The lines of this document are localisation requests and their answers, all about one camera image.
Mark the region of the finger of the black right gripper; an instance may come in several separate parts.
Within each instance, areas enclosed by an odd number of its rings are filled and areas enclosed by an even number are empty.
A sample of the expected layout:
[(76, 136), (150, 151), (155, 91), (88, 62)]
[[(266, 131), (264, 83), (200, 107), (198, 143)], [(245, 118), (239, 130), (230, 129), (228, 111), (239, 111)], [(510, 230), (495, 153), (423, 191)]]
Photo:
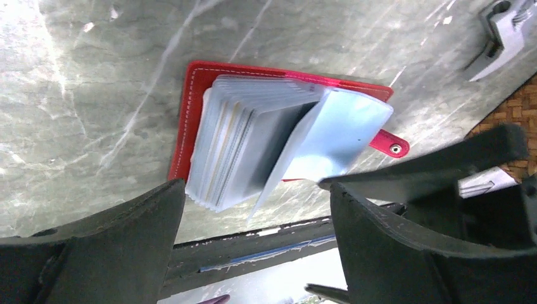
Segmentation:
[(375, 171), (328, 177), (319, 187), (336, 184), (366, 198), (407, 203), (473, 174), (528, 156), (522, 127), (500, 124), (451, 146)]

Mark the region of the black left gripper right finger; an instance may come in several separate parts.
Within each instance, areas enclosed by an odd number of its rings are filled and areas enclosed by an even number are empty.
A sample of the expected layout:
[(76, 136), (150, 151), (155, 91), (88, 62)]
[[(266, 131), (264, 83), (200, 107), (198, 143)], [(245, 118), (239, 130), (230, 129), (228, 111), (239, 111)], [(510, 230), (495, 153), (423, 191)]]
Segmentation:
[(331, 187), (351, 303), (535, 303), (536, 250), (446, 236)]

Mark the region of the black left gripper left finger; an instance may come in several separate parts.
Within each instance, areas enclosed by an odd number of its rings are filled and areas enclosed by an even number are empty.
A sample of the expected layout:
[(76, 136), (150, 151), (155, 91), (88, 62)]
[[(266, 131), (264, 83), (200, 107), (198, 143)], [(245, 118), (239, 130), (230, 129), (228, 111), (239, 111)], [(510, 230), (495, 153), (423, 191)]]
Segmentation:
[(156, 303), (185, 205), (168, 181), (29, 237), (1, 239), (2, 303)]

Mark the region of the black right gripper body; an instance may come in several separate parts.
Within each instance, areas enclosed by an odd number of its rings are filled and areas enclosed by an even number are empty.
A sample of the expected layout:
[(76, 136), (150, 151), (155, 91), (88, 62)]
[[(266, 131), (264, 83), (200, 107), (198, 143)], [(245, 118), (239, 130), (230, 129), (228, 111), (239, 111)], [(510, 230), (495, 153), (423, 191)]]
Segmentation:
[(403, 216), (434, 232), (509, 250), (536, 247), (536, 176), (469, 198), (451, 185), (406, 204)]

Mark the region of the red card holder wallet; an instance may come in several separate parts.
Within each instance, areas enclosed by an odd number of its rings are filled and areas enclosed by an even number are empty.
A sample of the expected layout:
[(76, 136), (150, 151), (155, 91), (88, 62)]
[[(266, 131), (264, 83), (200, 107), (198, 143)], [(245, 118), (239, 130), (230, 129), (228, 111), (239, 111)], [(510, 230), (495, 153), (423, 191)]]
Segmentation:
[(349, 171), (367, 147), (392, 158), (409, 143), (383, 129), (390, 87), (213, 61), (188, 64), (168, 179), (216, 212), (256, 207), (284, 181)]

